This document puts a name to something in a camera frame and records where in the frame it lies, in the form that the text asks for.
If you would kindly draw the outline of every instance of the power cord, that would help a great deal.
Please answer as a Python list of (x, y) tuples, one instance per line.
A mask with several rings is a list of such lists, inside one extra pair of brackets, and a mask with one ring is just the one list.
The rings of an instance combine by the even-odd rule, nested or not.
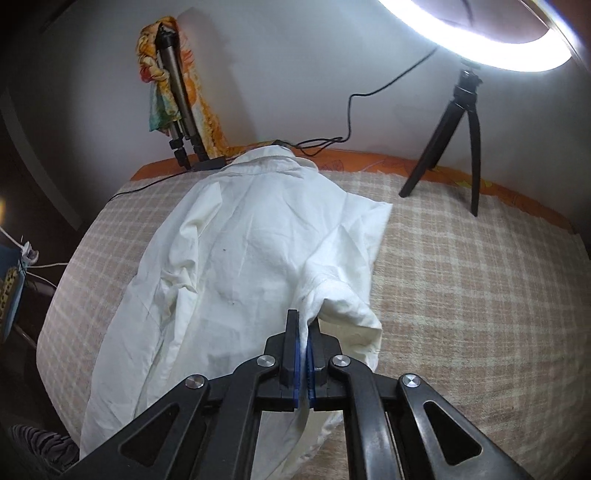
[(157, 183), (160, 183), (161, 181), (168, 180), (173, 177), (178, 177), (179, 175), (183, 175), (183, 174), (188, 173), (190, 171), (193, 171), (193, 170), (184, 170), (184, 171), (181, 171), (178, 173), (173, 173), (172, 175), (169, 175), (168, 177), (164, 177), (162, 179), (158, 179), (156, 181), (153, 181), (152, 183), (148, 183), (147, 185), (144, 185), (143, 187), (140, 187), (139, 189), (127, 190), (126, 192), (115, 193), (109, 200), (107, 200), (107, 203), (109, 203), (111, 200), (116, 199), (117, 197), (119, 197), (121, 195), (127, 195), (128, 193), (141, 192), (142, 190), (145, 190), (146, 188), (151, 187), (152, 185), (156, 185)]
[(66, 267), (67, 262), (50, 263), (47, 265), (29, 265), (28, 268), (49, 268), (49, 267)]
[(51, 285), (53, 288), (55, 288), (57, 290), (57, 285), (54, 284), (53, 282), (49, 281), (48, 279), (43, 278), (40, 275), (35, 275), (34, 273), (29, 272), (28, 270), (26, 272), (27, 272), (27, 275), (30, 275), (30, 276), (35, 277), (35, 278), (38, 278), (39, 280), (43, 280), (44, 282), (49, 283), (49, 285)]
[(10, 241), (13, 243), (13, 244), (15, 244), (15, 245), (18, 247), (18, 249), (19, 249), (19, 250), (22, 250), (22, 249), (24, 249), (24, 248), (25, 248), (23, 245), (21, 245), (20, 243), (18, 243), (18, 242), (17, 242), (17, 241), (16, 241), (14, 238), (12, 238), (12, 237), (11, 237), (11, 236), (8, 234), (8, 232), (7, 232), (7, 231), (6, 231), (4, 228), (2, 228), (1, 226), (0, 226), (0, 232), (2, 232), (2, 233), (4, 234), (4, 236), (5, 236), (6, 238), (8, 238), (8, 239), (9, 239), (9, 240), (10, 240)]
[[(400, 75), (398, 75), (394, 79), (390, 80), (386, 85), (381, 86), (377, 90), (374, 90), (373, 92), (369, 92), (369, 93), (353, 93), (352, 95), (349, 95), (349, 100), (347, 102), (347, 136), (346, 137), (311, 138), (310, 140), (304, 140), (304, 141), (296, 143), (296, 144), (292, 144), (292, 143), (289, 143), (284, 140), (276, 140), (275, 143), (278, 145), (296, 148), (296, 149), (300, 150), (307, 157), (315, 157), (320, 152), (322, 152), (325, 148), (328, 148), (328, 147), (334, 145), (335, 143), (345, 143), (346, 141), (348, 141), (351, 138), (351, 130), (352, 130), (352, 128), (351, 128), (351, 103), (353, 101), (353, 98), (355, 98), (355, 97), (370, 97), (370, 96), (375, 95), (376, 93), (379, 93), (379, 92), (385, 90), (386, 88), (392, 86), (394, 83), (399, 81), (401, 78), (403, 78), (404, 76), (406, 76), (407, 74), (412, 72), (419, 65), (421, 65), (422, 63), (427, 61), (429, 58), (431, 58), (435, 54), (435, 52), (437, 51), (438, 48), (439, 47), (435, 47), (434, 49), (432, 49), (432, 51), (427, 53), (422, 59), (420, 59), (414, 65), (407, 68)], [(319, 143), (315, 143), (314, 145), (307, 145), (306, 146), (306, 144), (309, 144), (312, 142), (319, 142)], [(309, 150), (311, 148), (318, 148), (318, 150), (312, 154), (309, 154), (306, 150)]]
[(461, 0), (464, 8), (466, 9), (466, 15), (468, 16), (468, 21), (470, 22), (470, 26), (474, 26), (474, 12), (472, 11), (472, 6), (468, 0)]

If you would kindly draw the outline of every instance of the orange blanket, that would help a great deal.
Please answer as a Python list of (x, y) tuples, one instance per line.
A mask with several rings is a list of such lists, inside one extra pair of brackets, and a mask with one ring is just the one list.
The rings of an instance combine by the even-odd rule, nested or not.
[[(237, 148), (236, 150), (245, 151), (247, 149), (248, 148), (244, 147)], [(294, 152), (299, 157), (305, 157), (305, 155), (302, 155), (302, 153), (297, 150), (294, 150)], [(388, 155), (351, 152), (346, 150), (324, 150), (318, 156), (311, 158), (311, 160), (313, 160), (321, 170), (349, 172), (369, 171), (396, 174), (403, 177), (408, 177), (414, 166), (417, 164), (415, 160), (405, 160), (403, 158), (390, 157)], [(183, 171), (183, 168), (178, 165), (176, 159), (169, 158), (168, 160), (161, 160), (143, 166), (136, 172), (131, 180), (151, 179), (154, 177), (171, 175), (180, 171)], [(471, 186), (472, 177), (467, 173), (454, 170), (453, 168), (436, 167), (433, 171), (427, 170), (422, 181), (435, 181), (438, 183), (469, 188)], [(480, 193), (484, 195), (494, 195), (507, 205), (516, 207), (530, 215), (543, 218), (553, 225), (559, 226), (571, 233), (573, 232), (570, 222), (565, 217), (525, 195), (513, 192), (501, 185), (486, 180), (481, 181)]]

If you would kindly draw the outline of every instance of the white wall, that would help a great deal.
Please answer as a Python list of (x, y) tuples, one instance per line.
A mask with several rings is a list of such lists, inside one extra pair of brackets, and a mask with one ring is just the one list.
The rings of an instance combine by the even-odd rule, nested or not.
[[(64, 196), (92, 218), (143, 164), (171, 157), (148, 132), (140, 29), (175, 15), (231, 144), (346, 133), (352, 92), (382, 85), (431, 45), (378, 0), (80, 0), (42, 38), (10, 92), (24, 131)], [(457, 79), (438, 52), (382, 94), (355, 99), (343, 147), (417, 158)], [(558, 210), (591, 238), (591, 76), (483, 68), (484, 178)], [(441, 164), (470, 171), (465, 122)]]

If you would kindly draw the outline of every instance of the checkered bedsheet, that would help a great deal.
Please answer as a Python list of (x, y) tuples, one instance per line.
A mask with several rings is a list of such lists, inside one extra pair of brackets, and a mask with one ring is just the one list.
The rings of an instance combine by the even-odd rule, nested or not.
[[(400, 199), (396, 175), (323, 174), (394, 204), (371, 293), (384, 326), (378, 372), (421, 375), (537, 479), (555, 478), (591, 432), (591, 262), (580, 238), (489, 196), (474, 218), (468, 189), (421, 182)], [(37, 364), (76, 441), (124, 289), (155, 230), (204, 175), (108, 203), (66, 268)], [(297, 478), (348, 478), (342, 429)]]

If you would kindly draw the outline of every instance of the light stand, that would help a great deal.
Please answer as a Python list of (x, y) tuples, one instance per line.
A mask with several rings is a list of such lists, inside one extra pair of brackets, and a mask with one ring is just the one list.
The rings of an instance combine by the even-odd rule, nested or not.
[(470, 147), (472, 150), (472, 204), (470, 211), (472, 215), (478, 216), (478, 200), (480, 195), (480, 121), (476, 113), (476, 88), (481, 83), (482, 80), (480, 80), (471, 68), (462, 70), (460, 79), (453, 89), (453, 99), (449, 102), (417, 166), (414, 167), (413, 172), (400, 190), (399, 195), (401, 197), (408, 197), (427, 169), (432, 170), (437, 166), (464, 112), (467, 112), (470, 128)]
[[(225, 157), (209, 158), (201, 135), (199, 135), (199, 130), (197, 129), (197, 124), (191, 111), (187, 89), (184, 84), (183, 72), (180, 67), (180, 41), (178, 32), (166, 28), (161, 23), (158, 26), (155, 45), (160, 54), (162, 65), (170, 75), (170, 89), (181, 114), (179, 121), (172, 122), (168, 126), (168, 132), (172, 138), (169, 142), (170, 148), (173, 149), (178, 164), (187, 170), (217, 170), (225, 167)], [(183, 137), (191, 142), (193, 151), (199, 159), (199, 162), (193, 166), (189, 163), (187, 152), (184, 149)]]

